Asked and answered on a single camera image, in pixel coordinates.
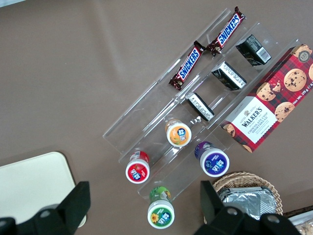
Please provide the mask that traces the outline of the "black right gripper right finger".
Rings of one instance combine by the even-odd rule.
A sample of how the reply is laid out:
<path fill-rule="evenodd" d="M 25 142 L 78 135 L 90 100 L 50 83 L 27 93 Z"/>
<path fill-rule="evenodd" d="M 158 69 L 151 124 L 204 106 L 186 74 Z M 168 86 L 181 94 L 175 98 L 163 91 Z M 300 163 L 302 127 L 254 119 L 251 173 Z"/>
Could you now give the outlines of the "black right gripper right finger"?
<path fill-rule="evenodd" d="M 298 235 L 300 232 L 284 216 L 265 213 L 259 220 L 235 207 L 223 205 L 210 181 L 200 184 L 201 209 L 206 224 L 196 235 Z"/>

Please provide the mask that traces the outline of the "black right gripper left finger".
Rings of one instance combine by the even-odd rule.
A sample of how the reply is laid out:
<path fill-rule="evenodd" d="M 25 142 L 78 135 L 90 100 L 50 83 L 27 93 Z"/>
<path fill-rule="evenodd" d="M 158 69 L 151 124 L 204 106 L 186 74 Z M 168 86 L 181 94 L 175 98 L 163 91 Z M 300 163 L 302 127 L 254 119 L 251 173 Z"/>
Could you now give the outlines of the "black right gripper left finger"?
<path fill-rule="evenodd" d="M 12 217 L 0 219 L 2 235 L 73 235 L 91 206 L 88 181 L 79 182 L 54 209 L 37 212 L 24 223 Z"/>

